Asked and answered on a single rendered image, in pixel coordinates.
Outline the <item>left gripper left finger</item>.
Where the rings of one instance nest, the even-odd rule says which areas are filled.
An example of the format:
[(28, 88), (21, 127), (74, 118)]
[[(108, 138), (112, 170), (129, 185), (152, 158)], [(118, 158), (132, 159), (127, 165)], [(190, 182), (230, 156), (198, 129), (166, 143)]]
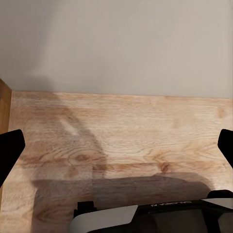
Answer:
[(21, 129), (0, 134), (0, 187), (25, 148)]

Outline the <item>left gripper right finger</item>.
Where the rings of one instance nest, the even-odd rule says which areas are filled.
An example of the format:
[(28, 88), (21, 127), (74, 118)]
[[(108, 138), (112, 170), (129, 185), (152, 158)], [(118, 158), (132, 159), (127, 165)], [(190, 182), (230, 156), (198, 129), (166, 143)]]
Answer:
[(222, 129), (217, 146), (233, 168), (233, 131)]

